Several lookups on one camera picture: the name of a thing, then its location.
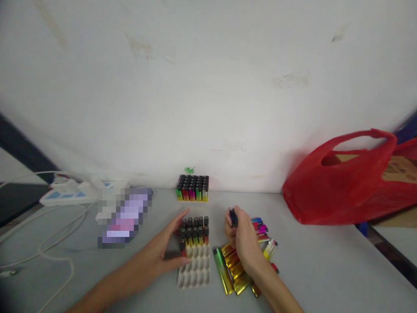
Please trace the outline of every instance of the black lighter cap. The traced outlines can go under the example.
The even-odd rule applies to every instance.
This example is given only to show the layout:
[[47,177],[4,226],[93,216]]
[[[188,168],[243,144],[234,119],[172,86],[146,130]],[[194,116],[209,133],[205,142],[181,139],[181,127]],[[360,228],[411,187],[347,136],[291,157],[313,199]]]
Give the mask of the black lighter cap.
[[184,238],[182,238],[181,241],[179,242],[179,249],[181,251],[185,250],[185,239]]

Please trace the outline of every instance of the white wall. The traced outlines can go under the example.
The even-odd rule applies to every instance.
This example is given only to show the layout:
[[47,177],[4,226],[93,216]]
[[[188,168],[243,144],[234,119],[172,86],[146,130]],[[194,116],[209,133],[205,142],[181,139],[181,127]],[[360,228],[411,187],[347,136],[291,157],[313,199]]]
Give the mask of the white wall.
[[417,98],[413,0],[4,0],[0,110],[66,170],[277,192]]

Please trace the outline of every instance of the white cable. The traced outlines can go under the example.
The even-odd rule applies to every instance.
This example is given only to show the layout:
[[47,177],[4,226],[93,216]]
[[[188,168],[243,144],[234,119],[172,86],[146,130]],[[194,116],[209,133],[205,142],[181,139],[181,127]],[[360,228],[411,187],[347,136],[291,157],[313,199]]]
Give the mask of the white cable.
[[[80,215],[78,216],[75,220],[73,220],[71,223],[75,222],[77,219],[79,219],[80,217],[82,217],[81,221],[78,223],[78,225],[71,231],[69,232],[65,237],[61,238],[59,241],[57,241],[55,244],[61,242],[62,240],[64,240],[66,237],[68,237],[70,234],[72,234],[83,222],[84,217],[86,215],[86,213],[88,212],[88,210],[91,208],[91,206],[94,203],[90,204],[86,210]],[[43,243],[41,243],[38,247],[38,254],[40,255],[40,257],[43,257],[45,259],[49,259],[52,261],[68,261],[69,262],[69,268],[71,269],[71,274],[69,275],[68,279],[66,280],[66,282],[54,293],[54,295],[44,304],[44,306],[38,311],[38,313],[42,313],[46,307],[55,299],[56,296],[58,296],[61,291],[70,283],[71,279],[74,277],[74,273],[75,273],[75,267],[74,267],[74,262],[70,257],[65,257],[65,258],[57,258],[54,256],[50,256],[48,254],[45,254],[44,252],[48,249],[45,249],[42,251],[42,246],[51,238],[53,237],[57,232],[53,233],[51,236],[49,236],[48,238],[45,239],[45,241]]]
[[[67,227],[68,225],[70,225],[70,224],[74,223],[77,219],[79,219],[79,218],[81,218],[81,217],[83,217],[83,216],[85,215],[85,213],[86,213],[86,209],[85,209],[85,207],[84,207],[84,206],[82,206],[81,204],[76,204],[75,206],[81,206],[81,207],[84,209],[84,212],[83,212],[80,216],[78,216],[76,219],[72,220],[71,222],[69,222],[69,223],[68,223],[68,224],[66,224],[65,226],[63,226],[63,227],[61,227],[60,229],[58,229],[56,232],[54,232],[54,233],[52,234],[52,236],[53,236],[53,235],[55,235],[57,232],[61,231],[63,228]],[[17,226],[15,226],[14,228],[12,228],[12,229],[11,229],[8,233],[6,233],[6,234],[5,234],[5,236],[4,236],[3,238],[1,238],[1,239],[0,239],[0,243],[1,243],[1,242],[3,242],[3,241],[4,241],[7,237],[9,237],[11,234],[13,234],[16,230],[20,229],[22,226],[24,226],[24,225],[28,224],[29,222],[31,222],[31,221],[33,221],[33,220],[37,219],[38,217],[41,217],[42,215],[45,215],[45,214],[47,214],[47,213],[49,213],[49,212],[55,211],[56,209],[59,209],[59,208],[62,208],[62,207],[64,207],[64,206],[57,206],[57,207],[55,207],[55,208],[53,208],[53,209],[50,209],[50,210],[48,210],[48,211],[46,211],[46,212],[43,212],[42,214],[39,214],[39,215],[36,215],[36,216],[33,216],[33,217],[31,217],[31,218],[28,218],[28,219],[24,220],[23,222],[21,222],[20,224],[18,224],[18,225],[17,225]],[[74,230],[72,230],[71,232],[69,232],[68,234],[66,234],[66,235],[65,235],[64,237],[62,237],[60,240],[56,241],[55,243],[53,243],[52,245],[50,245],[49,247],[47,247],[47,248],[45,249],[45,251],[47,251],[47,250],[49,250],[50,248],[52,248],[53,246],[56,246],[57,244],[59,244],[62,240],[64,240],[65,238],[67,238],[67,237],[68,237],[70,234],[72,234],[75,230],[76,230],[76,228],[75,228]],[[36,254],[34,254],[34,255],[32,255],[32,256],[30,256],[30,257],[26,258],[26,259],[23,259],[23,260],[20,260],[20,261],[17,261],[17,262],[11,263],[11,264],[7,264],[7,265],[1,265],[1,266],[0,266],[0,269],[7,268],[7,267],[11,267],[11,266],[15,266],[15,265],[19,265],[19,264],[21,264],[21,263],[24,263],[24,262],[27,262],[27,261],[29,261],[29,260],[32,260],[32,259],[36,258],[38,255],[39,255],[39,253],[36,253]]]
[[0,185],[0,189],[3,188],[4,186],[6,186],[6,185],[8,185],[8,184],[10,184],[10,183],[12,183],[14,181],[16,181],[16,180],[19,180],[20,178],[24,178],[24,177],[28,177],[28,176],[32,176],[32,175],[37,175],[37,174],[52,174],[52,173],[59,173],[59,174],[64,174],[64,175],[78,176],[78,177],[82,178],[84,181],[87,181],[90,184],[92,184],[90,178],[88,178],[87,176],[82,175],[82,174],[78,174],[78,173],[74,173],[74,172],[66,172],[66,171],[43,171],[43,172],[34,172],[34,173],[31,173],[31,174],[22,175],[22,176],[13,178],[13,179],[11,179],[11,180],[9,180],[9,181],[1,184]]
[[[73,175],[73,176],[79,176],[79,177],[81,177],[84,181],[87,181],[87,182],[89,182],[89,183],[91,183],[91,181],[90,181],[90,179],[88,178],[88,177],[86,177],[86,176],[84,176],[84,175],[81,175],[81,174],[78,174],[78,173],[72,173],[72,172],[64,172],[64,171],[43,171],[43,172],[35,172],[35,173],[31,173],[31,174],[28,174],[28,175],[22,175],[22,176],[20,176],[20,177],[17,177],[17,178],[14,178],[14,179],[12,179],[12,180],[9,180],[9,181],[7,181],[7,182],[5,182],[5,183],[3,183],[3,184],[1,184],[0,185],[0,189],[1,188],[3,188],[5,185],[7,185],[7,184],[10,184],[10,183],[12,183],[12,182],[14,182],[14,181],[16,181],[16,180],[19,180],[20,178],[24,178],[24,177],[28,177],[28,176],[32,176],[32,175],[37,175],[37,174],[48,174],[48,173],[61,173],[61,174],[64,174],[64,175]],[[63,241],[65,238],[67,238],[70,234],[72,234],[74,231],[76,231],[77,229],[78,229],[78,227],[81,225],[81,223],[84,221],[84,217],[86,216],[86,213],[88,212],[88,210],[91,208],[91,206],[93,205],[94,203],[92,203],[92,204],[90,204],[85,210],[84,210],[84,212],[81,214],[81,215],[79,215],[79,216],[77,216],[77,218],[75,218],[74,220],[72,220],[71,222],[69,222],[68,224],[66,224],[65,226],[63,226],[63,227],[61,227],[60,229],[58,229],[56,232],[54,232],[51,236],[49,236],[48,238],[46,238],[46,240],[44,240],[44,242],[42,242],[39,246],[38,246],[38,249],[37,249],[37,253],[35,254],[35,255],[33,255],[33,256],[31,256],[31,257],[29,257],[29,258],[26,258],[26,259],[24,259],[24,260],[21,260],[21,261],[18,261],[18,262],[15,262],[15,263],[13,263],[13,264],[7,264],[7,265],[2,265],[2,266],[0,266],[0,269],[2,269],[2,268],[5,268],[5,267],[10,267],[10,266],[14,266],[14,265],[17,265],[17,264],[21,264],[21,263],[24,263],[24,262],[26,262],[26,261],[29,261],[29,260],[31,260],[31,259],[33,259],[33,258],[35,258],[35,257],[37,257],[37,256],[41,256],[41,257],[43,257],[43,258],[45,258],[45,259],[49,259],[49,260],[53,260],[53,261],[68,261],[69,262],[69,267],[70,267],[70,269],[71,269],[71,274],[69,275],[69,278],[67,279],[67,281],[54,293],[54,295],[44,304],[44,306],[38,311],[39,313],[42,313],[45,309],[46,309],[46,307],[55,299],[55,297],[57,296],[57,295],[59,295],[59,293],[69,284],[69,282],[71,281],[71,279],[74,277],[74,273],[75,273],[75,267],[74,267],[74,263],[73,263],[73,260],[70,258],[70,257],[66,257],[66,258],[57,258],[57,257],[53,257],[53,256],[50,256],[50,255],[47,255],[47,254],[45,254],[45,252],[48,250],[48,249],[50,249],[50,248],[52,248],[53,246],[55,246],[55,245],[57,245],[57,244],[59,244],[61,241]],[[22,226],[24,226],[24,225],[26,225],[27,223],[30,223],[31,221],[33,221],[33,220],[35,220],[35,219],[37,219],[38,217],[40,217],[40,216],[42,216],[42,215],[45,215],[45,214],[47,214],[47,213],[49,213],[49,212],[52,212],[52,211],[54,211],[54,210],[56,210],[56,209],[59,209],[59,208],[61,208],[61,207],[63,207],[63,206],[57,206],[57,207],[55,207],[55,208],[52,208],[52,209],[50,209],[50,210],[48,210],[48,211],[46,211],[46,212],[43,212],[42,214],[39,214],[39,215],[36,215],[36,216],[33,216],[33,217],[31,217],[31,218],[29,218],[29,219],[27,219],[27,220],[25,220],[25,221],[23,221],[22,223],[20,223],[19,225],[17,225],[17,226],[15,226],[10,232],[8,232],[7,234],[5,234],[5,236],[3,236],[1,239],[0,239],[0,243],[2,242],[2,241],[4,241],[7,237],[9,237],[11,234],[13,234],[16,230],[18,230],[18,229],[20,229]],[[67,226],[69,226],[70,224],[72,224],[72,223],[74,223],[77,219],[79,219],[79,218],[81,218],[81,220],[80,220],[80,222],[77,224],[77,226],[72,230],[72,231],[70,231],[68,234],[66,234],[64,237],[62,237],[61,239],[59,239],[58,241],[56,241],[56,242],[54,242],[52,245],[50,245],[49,247],[47,247],[46,249],[44,249],[44,250],[42,250],[42,246],[51,238],[51,237],[53,237],[57,232],[59,232],[59,231],[61,231],[62,229],[64,229],[65,227],[67,227]]]

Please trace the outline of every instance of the white plug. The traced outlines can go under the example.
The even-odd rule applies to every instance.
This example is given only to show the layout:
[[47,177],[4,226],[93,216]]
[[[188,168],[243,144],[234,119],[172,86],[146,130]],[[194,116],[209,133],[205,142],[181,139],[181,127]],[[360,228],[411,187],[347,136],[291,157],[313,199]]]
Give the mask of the white plug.
[[58,181],[54,181],[51,187],[61,194],[78,193],[78,183],[73,179],[60,177]]

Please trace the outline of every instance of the wall stain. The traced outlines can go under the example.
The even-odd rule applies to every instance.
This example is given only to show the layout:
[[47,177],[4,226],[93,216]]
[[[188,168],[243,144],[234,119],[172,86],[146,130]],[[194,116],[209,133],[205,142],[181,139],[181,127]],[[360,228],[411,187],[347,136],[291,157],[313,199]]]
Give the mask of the wall stain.
[[235,146],[233,147],[233,151],[243,151],[246,152],[246,146],[243,141],[236,141]]
[[260,178],[264,178],[265,175],[255,175],[255,176],[251,176],[252,179],[260,179]]
[[331,41],[332,42],[335,42],[335,41],[341,41],[341,40],[343,40],[343,38],[344,38],[344,36],[346,34],[346,31],[347,31],[347,29],[349,27],[349,24],[350,23],[346,23],[346,24],[340,26],[339,29],[334,33],[333,39]]
[[149,43],[141,43],[135,37],[130,37],[125,33],[126,39],[129,42],[130,50],[135,57],[141,57],[147,60],[152,59],[152,46]]
[[32,2],[33,2],[33,5],[36,7],[36,9],[39,11],[40,15],[42,16],[44,23],[46,24],[46,26],[48,26],[53,36],[60,44],[61,48],[65,50],[66,39],[64,37],[64,34],[62,33],[60,27],[58,26],[58,23],[55,21],[52,14],[49,12],[44,1],[32,0]]
[[272,84],[276,89],[296,89],[307,88],[310,80],[310,71],[289,73],[282,77],[272,80]]
[[164,56],[165,61],[171,63],[171,64],[175,64],[175,61],[172,57],[169,56]]

